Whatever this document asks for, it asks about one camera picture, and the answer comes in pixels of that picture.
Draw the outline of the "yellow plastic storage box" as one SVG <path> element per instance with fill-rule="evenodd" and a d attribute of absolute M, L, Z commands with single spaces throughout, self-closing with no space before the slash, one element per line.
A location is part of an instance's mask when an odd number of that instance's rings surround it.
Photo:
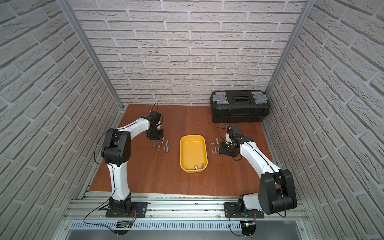
<path fill-rule="evenodd" d="M 200 173 L 208 166 L 206 141 L 201 135 L 187 135 L 180 140 L 180 166 L 186 173 Z"/>

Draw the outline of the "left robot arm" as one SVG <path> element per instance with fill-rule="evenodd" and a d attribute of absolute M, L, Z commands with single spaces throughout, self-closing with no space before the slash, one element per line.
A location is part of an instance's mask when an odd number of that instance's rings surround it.
<path fill-rule="evenodd" d="M 161 140 L 164 134 L 162 122 L 163 116 L 157 111 L 151 111 L 148 116 L 139 117 L 126 126 L 107 130 L 101 156 L 108 165 L 111 176 L 111 209 L 131 212 L 133 207 L 127 177 L 127 164 L 132 153 L 131 141 L 143 132 L 150 140 Z"/>

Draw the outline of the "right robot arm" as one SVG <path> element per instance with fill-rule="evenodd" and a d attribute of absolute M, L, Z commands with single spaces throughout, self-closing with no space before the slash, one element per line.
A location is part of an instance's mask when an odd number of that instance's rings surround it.
<path fill-rule="evenodd" d="M 242 134 L 239 126 L 227 128 L 226 140 L 221 143 L 219 153 L 233 159 L 241 156 L 260 177 L 258 193 L 240 196 L 239 212 L 262 210 L 271 215 L 297 207 L 293 174 L 270 161 L 251 137 Z"/>

